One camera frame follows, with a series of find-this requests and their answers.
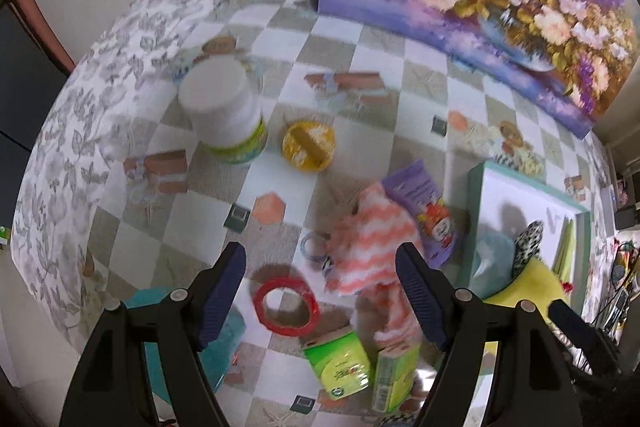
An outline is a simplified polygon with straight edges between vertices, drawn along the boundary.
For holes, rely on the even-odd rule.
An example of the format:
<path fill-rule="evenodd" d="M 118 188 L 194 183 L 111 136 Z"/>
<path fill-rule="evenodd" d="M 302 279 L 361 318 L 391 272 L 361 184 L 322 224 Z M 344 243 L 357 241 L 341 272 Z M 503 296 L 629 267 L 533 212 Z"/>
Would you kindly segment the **pink white zigzag cloth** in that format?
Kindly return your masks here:
<path fill-rule="evenodd" d="M 359 193 L 356 211 L 335 222 L 326 242 L 324 289 L 362 297 L 378 311 L 384 322 L 373 339 L 381 348 L 408 341 L 420 329 L 396 273 L 396 251 L 405 243 L 422 246 L 418 228 L 380 182 Z"/>

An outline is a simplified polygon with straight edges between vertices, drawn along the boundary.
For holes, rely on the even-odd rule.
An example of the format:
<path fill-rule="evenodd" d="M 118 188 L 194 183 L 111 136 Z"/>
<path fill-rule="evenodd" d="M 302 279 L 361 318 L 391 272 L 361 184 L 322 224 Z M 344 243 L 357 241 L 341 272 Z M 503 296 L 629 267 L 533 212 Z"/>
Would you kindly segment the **teal shallow tray box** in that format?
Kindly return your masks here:
<path fill-rule="evenodd" d="M 498 293 L 533 261 L 548 267 L 577 313 L 586 303 L 592 219 L 557 188 L 486 160 L 468 174 L 469 232 L 457 284 L 480 297 Z"/>

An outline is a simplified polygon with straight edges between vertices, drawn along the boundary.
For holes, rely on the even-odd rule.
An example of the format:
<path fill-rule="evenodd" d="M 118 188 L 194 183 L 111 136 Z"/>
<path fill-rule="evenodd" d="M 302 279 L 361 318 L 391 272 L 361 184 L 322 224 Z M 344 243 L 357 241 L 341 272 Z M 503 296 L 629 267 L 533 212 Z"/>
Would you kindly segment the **purple baby wipes pack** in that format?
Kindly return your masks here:
<path fill-rule="evenodd" d="M 454 252 L 454 219 L 421 159 L 382 180 L 386 195 L 404 207 L 416 222 L 424 258 L 439 269 Z"/>

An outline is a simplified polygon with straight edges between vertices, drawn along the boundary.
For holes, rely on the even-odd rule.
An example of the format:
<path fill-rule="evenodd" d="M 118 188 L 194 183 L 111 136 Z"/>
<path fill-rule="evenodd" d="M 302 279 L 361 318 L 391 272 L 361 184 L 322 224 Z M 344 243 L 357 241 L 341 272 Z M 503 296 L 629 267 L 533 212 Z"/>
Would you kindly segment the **lime green cloth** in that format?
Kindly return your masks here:
<path fill-rule="evenodd" d="M 552 271 L 563 282 L 569 282 L 572 277 L 575 251 L 575 222 L 572 219 L 565 218 L 552 265 Z"/>

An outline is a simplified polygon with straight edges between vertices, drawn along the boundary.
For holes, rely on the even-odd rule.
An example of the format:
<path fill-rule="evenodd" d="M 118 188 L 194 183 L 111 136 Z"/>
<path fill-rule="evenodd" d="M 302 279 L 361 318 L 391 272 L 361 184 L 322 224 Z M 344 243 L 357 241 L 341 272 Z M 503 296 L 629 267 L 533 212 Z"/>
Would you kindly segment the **dark cabinet red edge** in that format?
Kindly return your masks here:
<path fill-rule="evenodd" d="M 9 228 L 43 121 L 75 63 L 36 0 L 1 5 L 1 224 Z"/>

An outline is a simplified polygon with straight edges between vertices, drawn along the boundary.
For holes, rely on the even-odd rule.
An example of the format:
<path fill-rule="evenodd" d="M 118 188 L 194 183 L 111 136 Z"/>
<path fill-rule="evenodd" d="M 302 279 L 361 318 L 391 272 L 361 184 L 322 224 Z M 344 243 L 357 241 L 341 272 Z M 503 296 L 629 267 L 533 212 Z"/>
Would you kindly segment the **checkered patterned tablecloth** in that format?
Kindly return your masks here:
<path fill-rule="evenodd" d="M 198 142 L 165 74 L 181 50 L 232 36 L 250 61 L 268 128 L 244 166 Z M 303 172 L 281 152 L 299 120 L 328 124 L 328 168 Z M 466 225 L 466 176 L 503 135 L 525 141 L 528 171 L 589 187 L 596 234 L 582 313 L 600 313 L 613 253 L 599 191 L 608 174 L 594 136 L 577 139 L 504 83 L 425 44 L 320 16 L 311 0 L 137 0 L 93 43 L 54 102 L 17 199 L 10 253 L 56 330 L 80 349 L 105 296 L 189 284 L 241 242 L 236 296 L 246 331 L 218 397 L 235 426 L 370 426 L 371 398 L 330 402 L 296 340 L 268 331 L 252 297 L 270 277 L 305 277 L 322 329 L 362 321 L 355 300 L 323 289 L 309 254 L 358 193 L 417 159 Z"/>

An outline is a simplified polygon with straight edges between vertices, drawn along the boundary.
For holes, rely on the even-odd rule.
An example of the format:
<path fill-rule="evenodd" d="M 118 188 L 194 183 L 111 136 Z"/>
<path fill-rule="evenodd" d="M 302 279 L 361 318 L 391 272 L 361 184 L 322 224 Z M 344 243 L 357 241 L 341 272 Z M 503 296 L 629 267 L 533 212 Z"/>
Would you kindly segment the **white pill bottle green label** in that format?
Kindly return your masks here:
<path fill-rule="evenodd" d="M 196 64 L 179 84 L 178 101 L 196 137 L 217 160 L 247 164 L 264 150 L 268 131 L 262 106 L 234 56 Z"/>

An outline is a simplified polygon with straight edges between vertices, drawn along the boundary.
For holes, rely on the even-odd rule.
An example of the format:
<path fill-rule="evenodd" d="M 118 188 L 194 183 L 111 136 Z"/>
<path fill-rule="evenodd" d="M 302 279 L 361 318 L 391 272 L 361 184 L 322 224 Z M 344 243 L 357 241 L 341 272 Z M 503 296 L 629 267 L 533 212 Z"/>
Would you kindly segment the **yellow round snack pack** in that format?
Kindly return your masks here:
<path fill-rule="evenodd" d="M 299 120 L 286 128 L 281 152 L 296 169 L 320 172 L 331 164 L 335 147 L 335 132 L 331 126 L 314 120 Z"/>

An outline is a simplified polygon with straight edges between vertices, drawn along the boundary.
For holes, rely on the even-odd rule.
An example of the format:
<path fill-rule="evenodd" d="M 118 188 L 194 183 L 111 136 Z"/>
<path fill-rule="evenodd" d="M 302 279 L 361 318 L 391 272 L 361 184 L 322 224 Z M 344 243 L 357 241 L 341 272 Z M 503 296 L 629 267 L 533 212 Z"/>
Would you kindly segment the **yellow sponge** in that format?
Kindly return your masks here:
<path fill-rule="evenodd" d="M 484 300 L 488 305 L 514 308 L 521 300 L 531 301 L 548 325 L 548 308 L 554 300 L 570 303 L 558 277 L 538 258 L 526 263 L 524 270 L 508 285 Z"/>

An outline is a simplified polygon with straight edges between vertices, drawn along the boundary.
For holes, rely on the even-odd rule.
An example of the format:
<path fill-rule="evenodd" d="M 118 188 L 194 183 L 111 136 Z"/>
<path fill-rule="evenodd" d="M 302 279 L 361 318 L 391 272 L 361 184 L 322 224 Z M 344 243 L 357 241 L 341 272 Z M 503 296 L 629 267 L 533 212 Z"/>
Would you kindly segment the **leopard print scrunchie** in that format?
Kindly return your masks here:
<path fill-rule="evenodd" d="M 512 265 L 514 279 L 522 273 L 530 259 L 539 257 L 542 234 L 544 234 L 544 222 L 540 220 L 529 223 L 526 229 L 518 234 L 514 241 L 515 251 Z"/>

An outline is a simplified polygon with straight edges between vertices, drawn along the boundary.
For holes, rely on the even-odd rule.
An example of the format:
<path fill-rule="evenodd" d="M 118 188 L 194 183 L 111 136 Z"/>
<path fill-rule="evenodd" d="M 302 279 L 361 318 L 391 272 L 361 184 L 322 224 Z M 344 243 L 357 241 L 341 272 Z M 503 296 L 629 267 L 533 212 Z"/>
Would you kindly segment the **green tissue pack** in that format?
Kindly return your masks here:
<path fill-rule="evenodd" d="M 378 352 L 373 381 L 373 412 L 393 412 L 407 399 L 413 387 L 419 355 L 420 345 L 416 341 L 396 343 Z"/>
<path fill-rule="evenodd" d="M 309 340 L 302 352 L 330 400 L 343 400 L 369 387 L 371 362 L 352 326 Z"/>

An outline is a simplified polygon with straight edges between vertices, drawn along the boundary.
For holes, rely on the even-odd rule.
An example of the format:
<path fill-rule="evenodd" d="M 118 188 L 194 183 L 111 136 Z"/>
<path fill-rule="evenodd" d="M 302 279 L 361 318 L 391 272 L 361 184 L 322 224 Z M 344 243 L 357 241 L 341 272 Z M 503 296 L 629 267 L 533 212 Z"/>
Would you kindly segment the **teal plastic box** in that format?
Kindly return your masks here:
<path fill-rule="evenodd" d="M 170 289 L 167 287 L 141 289 L 141 291 L 136 291 L 134 295 L 126 300 L 125 305 L 128 309 L 155 305 L 155 303 L 162 301 L 169 293 Z M 211 387 L 213 391 L 218 389 L 224 376 L 228 373 L 245 331 L 246 325 L 242 314 L 238 309 L 232 307 L 227 315 L 226 321 L 224 321 L 224 326 L 222 326 L 218 338 L 211 341 L 207 347 L 198 354 L 209 387 Z M 152 392 L 166 403 L 171 404 L 163 374 L 163 367 L 160 364 L 160 351 L 158 351 L 157 344 L 145 343 L 144 350 Z"/>

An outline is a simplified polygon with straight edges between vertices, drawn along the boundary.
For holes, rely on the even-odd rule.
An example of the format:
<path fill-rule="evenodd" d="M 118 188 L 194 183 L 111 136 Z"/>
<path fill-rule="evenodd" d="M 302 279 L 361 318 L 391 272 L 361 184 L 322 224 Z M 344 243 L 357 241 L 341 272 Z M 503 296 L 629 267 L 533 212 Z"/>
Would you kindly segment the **red tape roll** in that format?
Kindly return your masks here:
<path fill-rule="evenodd" d="M 300 277 L 275 277 L 263 283 L 253 305 L 259 323 L 283 337 L 306 337 L 320 320 L 319 303 Z"/>

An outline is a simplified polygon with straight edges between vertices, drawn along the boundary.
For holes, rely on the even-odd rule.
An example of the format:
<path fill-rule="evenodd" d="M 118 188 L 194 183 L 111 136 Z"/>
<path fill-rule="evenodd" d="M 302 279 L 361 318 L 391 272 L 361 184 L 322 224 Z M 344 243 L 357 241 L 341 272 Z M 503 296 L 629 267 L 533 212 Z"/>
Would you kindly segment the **light blue face mask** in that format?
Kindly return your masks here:
<path fill-rule="evenodd" d="M 480 299 L 502 291 L 512 281 L 515 243 L 512 237 L 487 229 L 478 236 L 468 288 Z"/>

